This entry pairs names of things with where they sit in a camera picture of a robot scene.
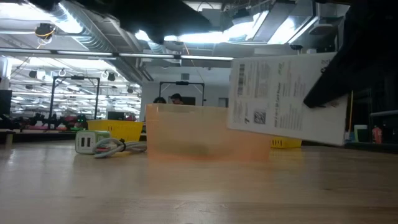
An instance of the desk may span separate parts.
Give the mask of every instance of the desk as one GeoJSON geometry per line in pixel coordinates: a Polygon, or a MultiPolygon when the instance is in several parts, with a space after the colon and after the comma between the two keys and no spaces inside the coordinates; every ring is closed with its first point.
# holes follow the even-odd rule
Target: desk
{"type": "Polygon", "coordinates": [[[0,150],[1,223],[396,223],[398,156],[304,147],[268,162],[94,159],[73,141],[0,150]]]}

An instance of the white paper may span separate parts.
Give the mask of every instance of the white paper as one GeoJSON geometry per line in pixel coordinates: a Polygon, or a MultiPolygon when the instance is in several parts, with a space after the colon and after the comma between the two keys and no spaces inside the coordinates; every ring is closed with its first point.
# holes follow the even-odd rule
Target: white paper
{"type": "Polygon", "coordinates": [[[303,140],[344,143],[347,96],[310,109],[303,100],[335,53],[237,58],[228,127],[303,140]]]}

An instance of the power strip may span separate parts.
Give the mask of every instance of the power strip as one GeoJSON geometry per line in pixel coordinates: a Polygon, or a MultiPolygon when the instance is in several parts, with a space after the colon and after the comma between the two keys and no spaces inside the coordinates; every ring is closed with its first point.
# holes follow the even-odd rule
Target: power strip
{"type": "Polygon", "coordinates": [[[110,137],[109,131],[79,131],[76,133],[75,150],[80,154],[95,154],[93,146],[110,137]]]}

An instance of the yellow basket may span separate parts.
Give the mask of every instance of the yellow basket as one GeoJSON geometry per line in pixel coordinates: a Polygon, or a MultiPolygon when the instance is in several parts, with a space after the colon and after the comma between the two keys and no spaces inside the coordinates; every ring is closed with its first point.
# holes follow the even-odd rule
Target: yellow basket
{"type": "Polygon", "coordinates": [[[301,140],[284,138],[284,137],[274,137],[272,139],[271,147],[277,149],[291,149],[301,147],[301,140]]]}
{"type": "Polygon", "coordinates": [[[88,129],[92,131],[109,131],[112,138],[125,141],[139,141],[143,122],[92,120],[87,121],[88,129]]]}

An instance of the plastic bin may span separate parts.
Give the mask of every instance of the plastic bin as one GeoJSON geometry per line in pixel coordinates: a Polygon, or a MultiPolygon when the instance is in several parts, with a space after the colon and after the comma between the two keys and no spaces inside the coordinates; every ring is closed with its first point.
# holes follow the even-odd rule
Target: plastic bin
{"type": "Polygon", "coordinates": [[[227,108],[153,104],[146,106],[150,159],[261,161],[272,136],[226,127],[227,108]]]}
{"type": "Polygon", "coordinates": [[[302,141],[299,139],[291,139],[285,137],[274,137],[272,138],[272,148],[276,149],[291,149],[301,147],[302,141]]]}
{"type": "Polygon", "coordinates": [[[125,141],[139,141],[143,122],[92,120],[87,121],[88,129],[92,131],[109,131],[112,138],[125,141]]]}

